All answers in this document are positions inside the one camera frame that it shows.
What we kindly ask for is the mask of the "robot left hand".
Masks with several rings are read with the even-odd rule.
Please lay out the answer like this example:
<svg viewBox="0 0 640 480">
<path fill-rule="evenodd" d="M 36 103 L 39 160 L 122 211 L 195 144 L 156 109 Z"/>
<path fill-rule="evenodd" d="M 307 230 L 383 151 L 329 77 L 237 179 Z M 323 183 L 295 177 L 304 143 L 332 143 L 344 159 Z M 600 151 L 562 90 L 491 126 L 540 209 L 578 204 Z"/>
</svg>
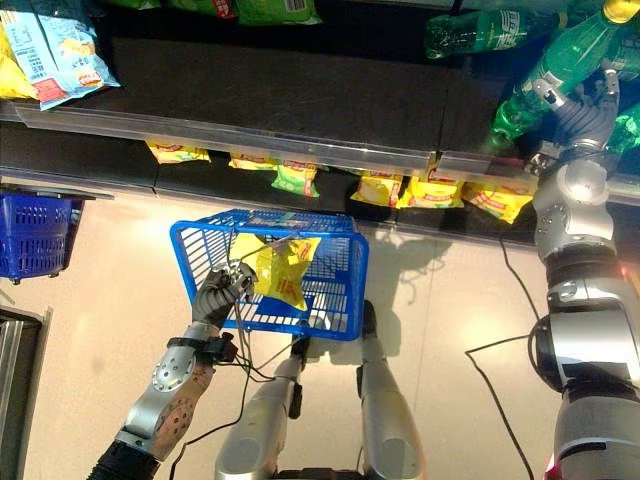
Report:
<svg viewBox="0 0 640 480">
<path fill-rule="evenodd" d="M 211 270 L 192 302 L 192 321 L 221 330 L 234 305 L 253 294 L 256 281 L 255 271 L 246 263 Z"/>
</svg>

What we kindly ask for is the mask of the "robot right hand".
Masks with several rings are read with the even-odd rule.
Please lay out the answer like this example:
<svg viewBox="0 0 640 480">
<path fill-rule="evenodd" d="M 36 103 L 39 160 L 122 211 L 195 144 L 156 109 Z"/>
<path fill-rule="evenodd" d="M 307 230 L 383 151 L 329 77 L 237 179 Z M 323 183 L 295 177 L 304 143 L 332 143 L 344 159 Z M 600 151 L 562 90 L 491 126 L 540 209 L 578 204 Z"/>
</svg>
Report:
<svg viewBox="0 0 640 480">
<path fill-rule="evenodd" d="M 556 115 L 567 149 L 595 153 L 607 146 L 618 115 L 620 88 L 615 69 L 605 68 L 602 73 L 604 90 L 591 104 L 571 100 L 542 78 L 533 82 L 534 93 Z"/>
</svg>

